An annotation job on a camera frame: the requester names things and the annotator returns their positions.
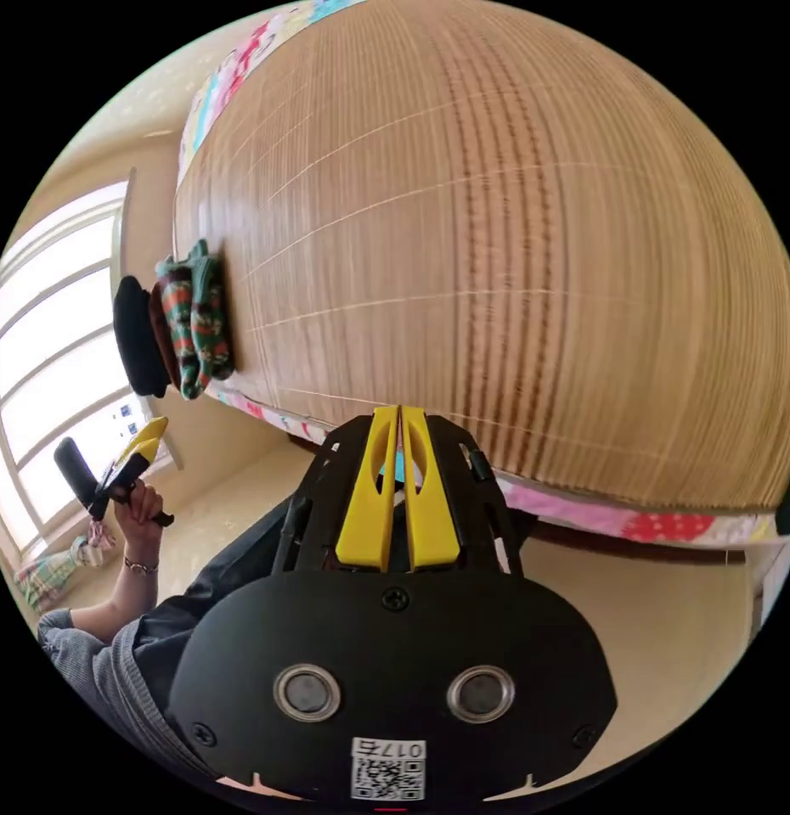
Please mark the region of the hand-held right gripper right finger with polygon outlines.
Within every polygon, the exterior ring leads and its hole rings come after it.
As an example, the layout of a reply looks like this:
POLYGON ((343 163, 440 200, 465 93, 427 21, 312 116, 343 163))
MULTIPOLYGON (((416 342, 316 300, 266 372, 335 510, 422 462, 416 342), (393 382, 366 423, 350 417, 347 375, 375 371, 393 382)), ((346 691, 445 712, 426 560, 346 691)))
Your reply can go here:
POLYGON ((402 443, 410 568, 452 566, 460 545, 426 414, 417 407, 402 407, 402 443))

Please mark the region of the person's left hand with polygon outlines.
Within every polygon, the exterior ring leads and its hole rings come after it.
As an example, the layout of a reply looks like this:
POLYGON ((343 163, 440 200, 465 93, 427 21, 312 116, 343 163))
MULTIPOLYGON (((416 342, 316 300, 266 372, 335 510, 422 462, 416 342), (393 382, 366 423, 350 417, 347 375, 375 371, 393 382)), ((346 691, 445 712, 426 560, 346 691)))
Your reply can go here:
POLYGON ((115 505, 116 521, 128 560, 148 568, 159 564, 163 529, 153 518, 162 510, 162 496, 142 480, 134 483, 125 503, 115 505))

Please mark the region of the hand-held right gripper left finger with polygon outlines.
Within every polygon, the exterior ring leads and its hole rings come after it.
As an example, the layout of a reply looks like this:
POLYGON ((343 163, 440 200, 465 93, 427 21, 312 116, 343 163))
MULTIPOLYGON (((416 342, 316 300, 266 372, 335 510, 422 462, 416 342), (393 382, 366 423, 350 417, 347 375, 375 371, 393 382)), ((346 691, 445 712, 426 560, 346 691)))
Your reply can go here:
POLYGON ((336 543, 336 558, 346 567, 385 571, 394 512, 399 407, 379 407, 369 419, 358 474, 336 543))

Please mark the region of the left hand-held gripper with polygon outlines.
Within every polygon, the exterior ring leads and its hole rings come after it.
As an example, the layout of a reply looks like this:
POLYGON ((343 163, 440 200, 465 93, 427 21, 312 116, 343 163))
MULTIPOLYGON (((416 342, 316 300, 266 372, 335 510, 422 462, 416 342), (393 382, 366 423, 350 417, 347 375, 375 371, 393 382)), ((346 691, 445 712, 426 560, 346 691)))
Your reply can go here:
POLYGON ((166 432, 168 419, 154 417, 150 419, 134 437, 116 464, 110 466, 104 479, 97 485, 95 493, 87 505, 87 511, 93 520, 104 518, 109 502, 128 505, 136 481, 155 462, 160 450, 161 439, 166 432))

